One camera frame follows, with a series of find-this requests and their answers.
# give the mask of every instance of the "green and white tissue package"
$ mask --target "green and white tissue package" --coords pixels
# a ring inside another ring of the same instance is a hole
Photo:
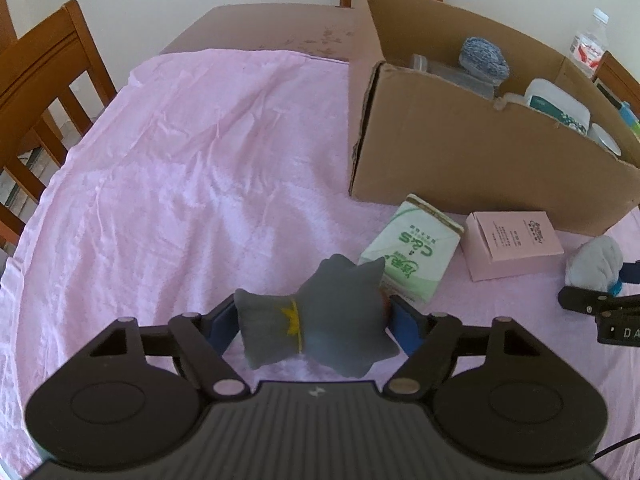
[[[462,226],[411,194],[362,253],[360,263],[384,256],[382,286],[387,293],[425,303],[435,293],[463,232]]]

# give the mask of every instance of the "white logo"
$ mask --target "white logo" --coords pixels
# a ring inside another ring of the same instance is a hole
[[[316,399],[320,396],[323,396],[326,393],[324,388],[320,386],[316,386],[313,390],[309,390],[309,395],[315,397]]]
[[[630,328],[625,328],[625,337],[631,337],[631,329]],[[640,328],[638,330],[636,330],[636,333],[634,334],[634,339],[636,337],[640,337]]]

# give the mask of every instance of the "pink box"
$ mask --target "pink box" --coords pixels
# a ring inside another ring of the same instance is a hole
[[[471,213],[460,245],[475,282],[563,269],[564,249],[544,211]]]

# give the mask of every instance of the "white bottle cap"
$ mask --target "white bottle cap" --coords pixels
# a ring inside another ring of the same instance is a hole
[[[593,9],[593,15],[605,25],[609,23],[609,17],[604,12],[602,12],[598,7]]]

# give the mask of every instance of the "ribbed gray surface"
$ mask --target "ribbed gray surface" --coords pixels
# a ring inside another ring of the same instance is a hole
[[[588,466],[543,475],[489,469],[446,444],[419,406],[384,400],[372,383],[265,383],[249,400],[213,407],[187,443],[153,464],[98,475],[47,463],[31,479],[98,476],[103,480],[602,480]]]

